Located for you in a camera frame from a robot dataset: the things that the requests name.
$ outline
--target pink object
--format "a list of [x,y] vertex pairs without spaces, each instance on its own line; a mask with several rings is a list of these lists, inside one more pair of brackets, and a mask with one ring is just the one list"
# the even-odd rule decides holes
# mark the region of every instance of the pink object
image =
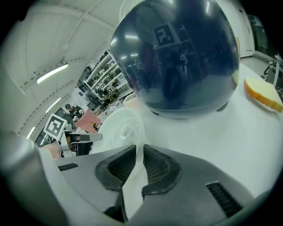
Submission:
[[100,124],[100,118],[93,115],[92,111],[88,109],[85,114],[76,122],[76,125],[89,133],[94,133],[96,130],[91,123]]

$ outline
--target bread slice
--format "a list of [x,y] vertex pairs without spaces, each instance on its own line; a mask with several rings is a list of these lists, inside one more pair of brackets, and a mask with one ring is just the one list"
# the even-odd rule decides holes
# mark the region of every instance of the bread slice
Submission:
[[244,87],[245,91],[260,103],[280,113],[283,111],[283,103],[272,84],[260,78],[245,78]]

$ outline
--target ceiling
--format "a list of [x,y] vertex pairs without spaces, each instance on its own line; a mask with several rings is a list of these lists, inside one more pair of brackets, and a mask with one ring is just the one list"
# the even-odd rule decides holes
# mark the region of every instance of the ceiling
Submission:
[[[89,61],[108,48],[127,0],[41,0],[18,21],[0,50],[0,64],[26,94],[17,133],[26,135],[59,97],[72,93]],[[44,72],[69,66],[40,84]]]

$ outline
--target fluorescent light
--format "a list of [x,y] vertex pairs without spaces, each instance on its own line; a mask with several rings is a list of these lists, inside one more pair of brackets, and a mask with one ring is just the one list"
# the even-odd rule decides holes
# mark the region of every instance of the fluorescent light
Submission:
[[66,64],[63,64],[63,65],[60,65],[58,66],[57,68],[54,68],[52,69],[51,71],[45,73],[44,75],[42,75],[40,78],[38,78],[36,81],[37,81],[37,84],[41,83],[42,81],[44,81],[45,79],[47,79],[48,77],[50,77],[51,75],[54,75],[55,73],[65,69],[66,67],[68,67],[68,63]]
[[138,36],[133,35],[125,35],[126,38],[138,39]]
[[30,136],[31,136],[32,132],[34,131],[34,129],[35,129],[35,127],[33,127],[33,128],[31,129],[30,133],[27,135],[27,139],[30,138]]
[[57,104],[60,100],[61,100],[61,97],[60,97],[57,101],[55,101],[55,102],[46,110],[45,113],[49,112],[49,110],[50,110],[55,104]]
[[112,42],[111,42],[111,44],[110,44],[110,45],[113,45],[116,41],[117,41],[117,39],[116,39],[116,38],[114,38],[114,39],[112,40]]
[[210,5],[210,3],[209,3],[209,1],[207,1],[207,13],[209,11],[209,5]]

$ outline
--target dark blue sphere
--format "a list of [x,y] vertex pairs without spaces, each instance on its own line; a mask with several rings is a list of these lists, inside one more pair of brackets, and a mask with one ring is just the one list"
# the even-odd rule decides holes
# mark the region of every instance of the dark blue sphere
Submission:
[[236,40],[215,1],[145,0],[119,24],[111,51],[138,98],[161,115],[216,111],[238,83]]

